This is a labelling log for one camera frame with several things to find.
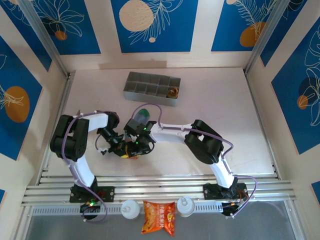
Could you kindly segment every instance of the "white bottle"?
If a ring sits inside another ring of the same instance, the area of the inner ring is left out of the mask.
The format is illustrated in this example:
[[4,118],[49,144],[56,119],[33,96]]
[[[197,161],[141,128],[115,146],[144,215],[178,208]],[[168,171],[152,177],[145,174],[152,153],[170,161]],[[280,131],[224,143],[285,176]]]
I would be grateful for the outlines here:
[[121,206],[122,215],[129,220],[134,220],[139,217],[140,206],[135,200],[127,200]]
[[176,208],[181,217],[189,217],[194,213],[196,205],[195,202],[189,196],[183,196],[179,198]]

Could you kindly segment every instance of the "floor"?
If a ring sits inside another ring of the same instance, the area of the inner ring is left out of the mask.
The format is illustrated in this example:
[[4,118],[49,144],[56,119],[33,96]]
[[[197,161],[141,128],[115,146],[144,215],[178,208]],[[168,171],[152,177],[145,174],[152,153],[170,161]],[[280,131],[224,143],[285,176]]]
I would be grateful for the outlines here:
[[[129,101],[123,89],[130,71],[181,78],[176,107],[161,106],[161,122],[185,125],[200,119],[234,144],[226,156],[236,174],[272,175],[272,157],[264,139],[242,68],[163,68],[79,70],[75,73],[64,114],[91,113],[94,110],[117,112],[120,134],[133,110],[143,102]],[[148,106],[150,120],[159,110]],[[120,158],[113,153],[101,155],[94,147],[96,133],[89,134],[85,152],[96,176],[204,175],[211,169],[198,161],[187,146],[156,143],[152,153],[138,159]],[[108,145],[101,138],[99,147]],[[50,176],[70,176],[61,159],[51,154]]]

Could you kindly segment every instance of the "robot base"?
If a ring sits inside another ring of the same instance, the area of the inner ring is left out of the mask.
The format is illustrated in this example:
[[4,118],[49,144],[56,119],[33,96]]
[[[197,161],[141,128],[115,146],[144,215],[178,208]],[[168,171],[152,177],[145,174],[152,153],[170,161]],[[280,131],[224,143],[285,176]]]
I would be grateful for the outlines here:
[[[90,189],[96,193],[104,202],[112,203],[114,201],[115,196],[115,187],[114,186],[98,186],[97,179],[94,178],[93,184]],[[90,192],[88,192],[85,188],[74,185],[71,187],[70,194],[70,203],[87,203],[87,202],[95,202],[97,203],[99,200],[96,199]]]
[[218,184],[207,183],[203,185],[203,194],[205,200],[221,200],[221,199],[231,199],[238,200],[244,199],[245,196],[241,196],[241,192],[247,194],[247,186],[245,183],[237,183],[233,196],[223,196],[221,193],[221,187]]

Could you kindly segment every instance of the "snack bag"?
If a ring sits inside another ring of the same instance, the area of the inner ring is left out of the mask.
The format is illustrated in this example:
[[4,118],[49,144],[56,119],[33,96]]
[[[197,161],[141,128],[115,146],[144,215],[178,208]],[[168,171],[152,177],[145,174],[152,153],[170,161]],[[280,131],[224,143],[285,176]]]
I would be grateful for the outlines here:
[[166,230],[172,237],[175,235],[176,204],[154,203],[143,201],[144,225],[142,234],[152,233],[160,229]]

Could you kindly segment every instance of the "aluminum rail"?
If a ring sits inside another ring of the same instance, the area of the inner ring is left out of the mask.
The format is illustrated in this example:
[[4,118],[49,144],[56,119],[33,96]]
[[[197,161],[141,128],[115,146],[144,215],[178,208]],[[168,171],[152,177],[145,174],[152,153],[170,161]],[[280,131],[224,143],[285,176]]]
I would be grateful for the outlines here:
[[[97,177],[99,186],[114,186],[114,204],[128,199],[157,202],[177,201],[180,197],[190,196],[195,201],[204,202],[203,185],[216,184],[213,175],[170,175],[170,176],[104,176]],[[255,183],[252,179],[241,179],[251,194]],[[70,203],[72,177],[42,177],[38,186],[28,186],[22,206],[79,205]],[[290,181],[276,178],[258,178],[258,188],[253,201],[294,200],[295,193]],[[213,202],[227,202],[225,199]]]

